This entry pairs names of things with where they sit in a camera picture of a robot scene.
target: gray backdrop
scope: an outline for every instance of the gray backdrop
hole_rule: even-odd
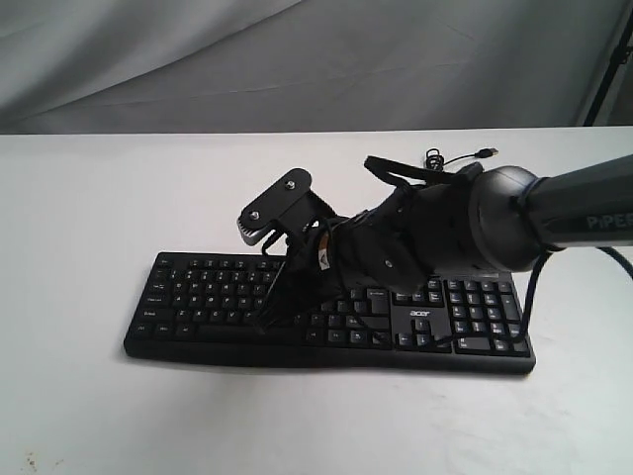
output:
[[[51,35],[40,49],[21,46],[16,57],[10,42],[30,30],[9,37],[0,32],[4,133],[574,125],[631,4],[57,3],[56,10],[47,7],[54,14],[41,15],[41,22],[65,22],[66,30],[57,26],[57,37]],[[101,6],[90,10],[96,3]],[[62,5],[75,9],[72,21]],[[7,61],[11,70],[4,67]]]

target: spacebar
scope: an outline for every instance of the spacebar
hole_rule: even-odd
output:
[[[266,333],[259,333],[252,327],[200,325],[196,340],[235,344],[298,344],[301,334],[295,329],[269,329]]]

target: table surface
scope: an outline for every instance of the table surface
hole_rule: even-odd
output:
[[[633,128],[0,137],[0,473],[631,473],[633,288],[590,248],[545,267],[525,378],[125,356],[159,251],[253,252],[235,218],[292,167],[339,214],[372,207],[390,187],[365,156],[433,146],[553,175],[631,153]]]

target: keyboard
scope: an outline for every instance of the keyboard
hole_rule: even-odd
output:
[[[251,323],[283,257],[161,252],[124,347],[129,356],[224,366],[376,367],[525,374],[536,362],[519,344],[449,334],[516,335],[522,317],[509,274],[436,276],[414,295],[350,289],[266,333]],[[357,321],[361,317],[371,329]]]

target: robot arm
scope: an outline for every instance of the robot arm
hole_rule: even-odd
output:
[[[246,243],[287,237],[287,259],[259,315],[262,327],[378,285],[411,294],[445,272],[526,271],[548,250],[633,244],[633,155],[538,178],[473,163],[457,173],[378,157],[365,166],[394,192],[377,208],[337,216],[291,170],[242,211]],[[423,180],[411,185],[402,177]]]

